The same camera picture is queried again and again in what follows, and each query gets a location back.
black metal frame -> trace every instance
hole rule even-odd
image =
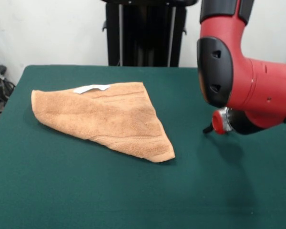
[[[197,0],[143,1],[104,0],[108,62],[110,66],[178,67],[186,8],[170,2],[194,4]]]

towel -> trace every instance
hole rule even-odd
[[[114,83],[80,94],[82,88],[33,90],[35,117],[65,134],[155,163],[175,158],[143,83]]]

green felt surface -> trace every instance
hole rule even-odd
[[[31,110],[33,89],[131,81],[144,82],[176,159],[111,151]],[[286,228],[286,125],[205,137],[213,110],[196,69],[26,68],[0,119],[0,229]]]

towel tag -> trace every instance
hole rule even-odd
[[[92,85],[88,85],[88,86],[78,87],[78,88],[74,89],[73,92],[75,92],[77,94],[82,94],[82,93],[87,92],[87,91],[92,90],[92,89],[99,89],[101,91],[105,91],[108,88],[110,88],[110,85],[92,84]]]

red robot arm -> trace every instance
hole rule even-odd
[[[202,0],[197,42],[204,99],[221,108],[213,114],[219,134],[252,134],[286,123],[286,63],[243,56],[241,40],[253,0]]]

